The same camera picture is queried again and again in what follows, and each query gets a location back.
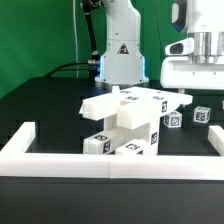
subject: green screen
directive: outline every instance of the green screen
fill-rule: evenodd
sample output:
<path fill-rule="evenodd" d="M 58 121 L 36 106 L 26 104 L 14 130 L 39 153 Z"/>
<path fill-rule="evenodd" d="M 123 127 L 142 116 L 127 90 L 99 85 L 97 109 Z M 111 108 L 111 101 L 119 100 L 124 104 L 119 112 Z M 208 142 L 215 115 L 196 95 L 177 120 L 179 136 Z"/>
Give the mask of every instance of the green screen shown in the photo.
<path fill-rule="evenodd" d="M 91 57 L 91 48 L 80 2 L 76 1 L 78 53 L 79 60 L 86 61 Z M 76 61 L 72 0 L 0 3 L 0 97 L 32 77 L 44 76 L 57 66 Z M 157 0 L 132 3 L 142 16 L 141 53 L 146 58 L 146 74 L 151 80 L 159 80 L 164 47 L 184 38 L 170 25 L 172 0 L 158 0 L 158 8 Z M 106 45 L 104 8 L 92 12 L 92 17 L 102 54 Z"/>

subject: white block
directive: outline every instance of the white block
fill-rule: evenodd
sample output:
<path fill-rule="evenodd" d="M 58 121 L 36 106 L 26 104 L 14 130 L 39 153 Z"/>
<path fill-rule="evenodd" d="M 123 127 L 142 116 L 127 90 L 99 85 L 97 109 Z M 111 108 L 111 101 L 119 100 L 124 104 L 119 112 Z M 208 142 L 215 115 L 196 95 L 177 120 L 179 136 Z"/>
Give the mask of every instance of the white block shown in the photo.
<path fill-rule="evenodd" d="M 208 140 L 224 156 L 224 130 L 220 126 L 209 126 Z"/>
<path fill-rule="evenodd" d="M 115 155 L 143 155 L 145 149 L 145 141 L 133 139 L 132 141 L 117 148 Z"/>
<path fill-rule="evenodd" d="M 208 123 L 210 119 L 211 108 L 208 107 L 196 107 L 194 109 L 194 122 Z"/>
<path fill-rule="evenodd" d="M 83 154 L 110 154 L 124 144 L 124 133 L 118 128 L 103 131 L 84 140 Z"/>
<path fill-rule="evenodd" d="M 35 137 L 35 122 L 24 122 L 0 153 L 24 153 L 27 151 Z"/>
<path fill-rule="evenodd" d="M 107 156 L 17 153 L 0 154 L 0 176 L 110 178 Z"/>
<path fill-rule="evenodd" d="M 182 114 L 178 111 L 173 111 L 164 116 L 164 124 L 168 128 L 179 128 L 182 124 Z"/>
<path fill-rule="evenodd" d="M 211 156 L 118 156 L 110 178 L 224 180 L 224 158 Z"/>

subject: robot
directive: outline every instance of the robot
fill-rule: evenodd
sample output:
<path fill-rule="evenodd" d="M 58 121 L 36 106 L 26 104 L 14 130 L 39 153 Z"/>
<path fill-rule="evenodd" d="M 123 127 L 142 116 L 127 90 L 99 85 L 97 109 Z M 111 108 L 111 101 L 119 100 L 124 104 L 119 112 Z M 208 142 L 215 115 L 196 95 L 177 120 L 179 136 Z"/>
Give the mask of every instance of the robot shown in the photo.
<path fill-rule="evenodd" d="M 165 88 L 224 89 L 224 10 L 222 0 L 176 0 L 172 25 L 187 33 L 170 44 L 161 69 Z"/>
<path fill-rule="evenodd" d="M 99 58 L 90 13 L 103 5 L 107 18 L 106 52 Z M 145 58 L 139 50 L 141 16 L 130 0 L 83 0 L 93 59 L 100 60 L 96 86 L 111 89 L 113 85 L 148 86 Z"/>

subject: white rectangular block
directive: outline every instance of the white rectangular block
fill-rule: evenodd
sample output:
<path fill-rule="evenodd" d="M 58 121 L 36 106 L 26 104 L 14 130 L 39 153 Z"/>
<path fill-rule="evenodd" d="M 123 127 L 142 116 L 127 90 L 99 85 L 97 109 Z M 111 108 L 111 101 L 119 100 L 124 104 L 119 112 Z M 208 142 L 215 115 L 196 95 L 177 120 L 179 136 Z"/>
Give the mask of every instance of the white rectangular block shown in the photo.
<path fill-rule="evenodd" d="M 145 144 L 143 140 L 133 139 L 125 145 L 117 148 L 115 155 L 143 155 L 144 148 Z"/>
<path fill-rule="evenodd" d="M 208 140 L 217 152 L 224 156 L 224 130 L 220 126 L 209 126 Z"/>
<path fill-rule="evenodd" d="M 27 151 L 35 137 L 35 122 L 24 122 L 0 153 L 24 153 Z"/>

